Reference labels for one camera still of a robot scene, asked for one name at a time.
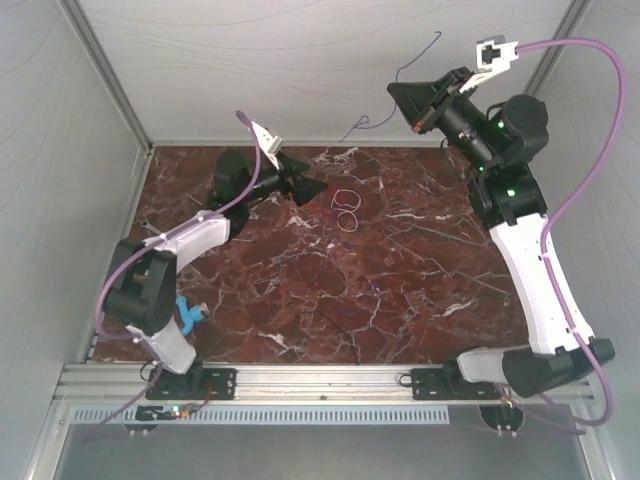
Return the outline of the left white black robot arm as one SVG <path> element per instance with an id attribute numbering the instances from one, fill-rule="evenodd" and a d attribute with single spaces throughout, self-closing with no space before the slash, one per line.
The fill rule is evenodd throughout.
<path id="1" fill-rule="evenodd" d="M 249 219 L 250 207 L 272 193 L 303 206 L 328 188 L 326 182 L 305 176 L 308 164 L 282 153 L 276 160 L 260 168 L 256 183 L 246 191 L 252 172 L 245 157 L 236 149 L 222 153 L 205 210 L 165 234 L 143 241 L 125 238 L 114 251 L 109 273 L 116 278 L 101 310 L 146 344 L 162 368 L 171 372 L 170 386 L 184 398 L 203 391 L 206 375 L 193 365 L 196 350 L 174 319 L 177 274 L 207 251 L 237 237 Z"/>

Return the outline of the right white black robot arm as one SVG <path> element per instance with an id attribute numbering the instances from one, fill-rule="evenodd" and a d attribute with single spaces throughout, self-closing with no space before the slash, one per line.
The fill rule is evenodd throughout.
<path id="1" fill-rule="evenodd" d="M 477 383 L 499 383 L 521 397 L 572 383 L 614 359 L 575 302 L 545 227 L 547 205 L 529 164 L 549 141 L 546 105 L 514 95 L 487 116 L 470 100 L 465 67 L 432 82 L 392 82 L 387 91 L 412 130 L 439 130 L 469 162 L 473 211 L 502 255 L 523 308 L 528 340 L 474 348 L 442 373 L 445 391 L 465 397 Z"/>

